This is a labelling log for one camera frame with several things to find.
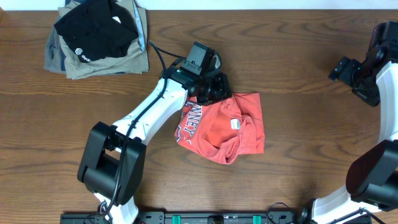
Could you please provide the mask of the red soccer t-shirt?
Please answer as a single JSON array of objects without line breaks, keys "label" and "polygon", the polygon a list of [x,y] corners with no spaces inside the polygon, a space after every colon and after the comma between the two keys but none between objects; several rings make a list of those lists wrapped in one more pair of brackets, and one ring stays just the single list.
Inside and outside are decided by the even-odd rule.
[{"label": "red soccer t-shirt", "polygon": [[262,154],[266,135],[260,94],[234,93],[208,106],[191,97],[174,136],[178,145],[218,164],[232,164],[239,155]]}]

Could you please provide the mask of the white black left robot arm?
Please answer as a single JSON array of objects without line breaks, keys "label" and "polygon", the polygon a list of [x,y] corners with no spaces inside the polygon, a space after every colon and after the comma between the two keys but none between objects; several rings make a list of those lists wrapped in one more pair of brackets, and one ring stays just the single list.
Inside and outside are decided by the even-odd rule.
[{"label": "white black left robot arm", "polygon": [[153,92],[132,112],[108,126],[91,129],[77,178],[100,200],[97,212],[72,218],[72,223],[134,223],[134,194],[141,183],[146,147],[155,133],[195,91],[197,103],[208,106],[231,97],[225,73],[191,75],[171,66]]}]

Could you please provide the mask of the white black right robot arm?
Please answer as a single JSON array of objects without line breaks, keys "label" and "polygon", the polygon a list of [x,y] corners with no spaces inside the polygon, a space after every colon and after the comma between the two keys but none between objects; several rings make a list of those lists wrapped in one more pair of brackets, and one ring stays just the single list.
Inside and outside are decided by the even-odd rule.
[{"label": "white black right robot arm", "polygon": [[397,208],[397,46],[370,47],[364,62],[343,58],[330,74],[372,106],[381,107],[377,144],[350,166],[346,183],[313,200],[297,223],[346,223]]}]

